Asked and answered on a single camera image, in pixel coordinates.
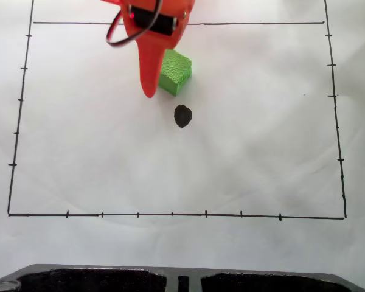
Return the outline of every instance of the black wire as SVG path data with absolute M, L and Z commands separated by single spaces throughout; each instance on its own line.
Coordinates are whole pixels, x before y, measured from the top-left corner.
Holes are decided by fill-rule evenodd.
M 156 0 L 156 5 L 154 7 L 153 18 L 151 19 L 150 23 L 148 24 L 148 26 L 146 28 L 144 28 L 143 30 L 141 30 L 138 33 L 135 33 L 134 35 L 128 36 L 124 40 L 111 42 L 110 40 L 111 40 L 112 34 L 115 31 L 117 23 L 119 22 L 120 18 L 122 17 L 122 11 L 119 11 L 119 13 L 116 15 L 116 17 L 114 18 L 114 21 L 112 22 L 111 26 L 108 29 L 108 33 L 107 33 L 107 36 L 106 36 L 106 42 L 111 47 L 121 47 L 121 46 L 124 46 L 125 44 L 128 44 L 129 42 L 131 42 L 133 40 L 136 40 L 141 35 L 143 35 L 146 31 L 151 29 L 151 27 L 153 26 L 153 24 L 156 22 L 156 20 L 158 18 L 159 12 L 161 11 L 161 7 L 162 7 L 162 0 Z

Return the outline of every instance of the green foam cube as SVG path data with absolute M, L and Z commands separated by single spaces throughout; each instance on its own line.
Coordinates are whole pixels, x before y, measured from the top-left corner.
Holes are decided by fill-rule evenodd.
M 166 50 L 162 61 L 158 86 L 177 96 L 185 82 L 192 76 L 192 61 L 175 50 Z

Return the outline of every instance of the black stone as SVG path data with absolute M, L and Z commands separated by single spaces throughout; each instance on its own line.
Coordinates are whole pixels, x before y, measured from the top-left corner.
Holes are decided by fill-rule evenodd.
M 185 105 L 179 105 L 175 109 L 175 121 L 177 126 L 184 128 L 192 120 L 192 111 Z

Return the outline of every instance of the white paper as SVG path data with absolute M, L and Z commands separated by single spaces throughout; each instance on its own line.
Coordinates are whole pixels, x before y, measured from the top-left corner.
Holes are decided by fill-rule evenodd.
M 365 0 L 328 0 L 348 218 L 8 217 L 30 1 L 0 1 L 0 276 L 32 263 L 332 273 L 365 288 Z M 36 22 L 110 22 L 35 0 Z M 343 217 L 323 0 L 197 0 L 178 97 L 139 83 L 108 26 L 32 24 L 11 213 Z M 116 38 L 125 36 L 119 27 Z M 193 112 L 180 129 L 173 114 Z

